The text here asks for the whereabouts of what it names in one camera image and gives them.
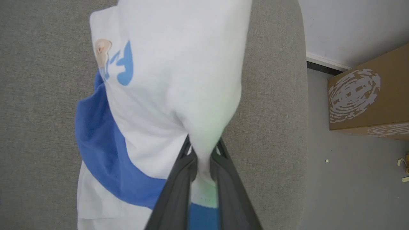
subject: white cloth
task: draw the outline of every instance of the white cloth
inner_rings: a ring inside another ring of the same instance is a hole
[[[210,153],[240,100],[250,8],[250,0],[119,0],[90,17],[131,162],[166,179],[189,134],[199,159],[192,202],[206,207],[216,207]],[[112,195],[82,164],[79,230],[143,229],[150,213]]]

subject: cartoon print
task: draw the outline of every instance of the cartoon print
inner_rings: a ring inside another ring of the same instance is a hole
[[[112,59],[109,61],[109,65],[116,61],[117,66],[124,66],[125,71],[118,73],[117,79],[121,85],[127,86],[133,77],[133,58],[130,41],[126,43],[123,51],[124,56],[121,59],[119,58],[120,52],[121,51],[118,51],[116,54],[114,54],[114,56],[112,56]]]
[[[111,46],[112,43],[103,38],[98,39],[95,43],[95,58],[98,63],[99,72],[104,80],[109,78],[107,64],[109,60],[108,51],[110,50]]]

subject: gray floor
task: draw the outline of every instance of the gray floor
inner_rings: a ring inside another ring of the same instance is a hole
[[[408,230],[409,142],[328,130],[326,80],[308,70],[309,160],[302,230]]]

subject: white wall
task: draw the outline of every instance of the white wall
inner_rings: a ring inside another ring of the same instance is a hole
[[[408,230],[409,142],[329,131],[327,79],[308,69],[306,204],[301,230]]]
[[[353,68],[409,43],[409,0],[299,3],[307,57]]]

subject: cardboard box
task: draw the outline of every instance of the cardboard box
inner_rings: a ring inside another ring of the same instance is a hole
[[[409,44],[328,80],[330,130],[409,140]]]

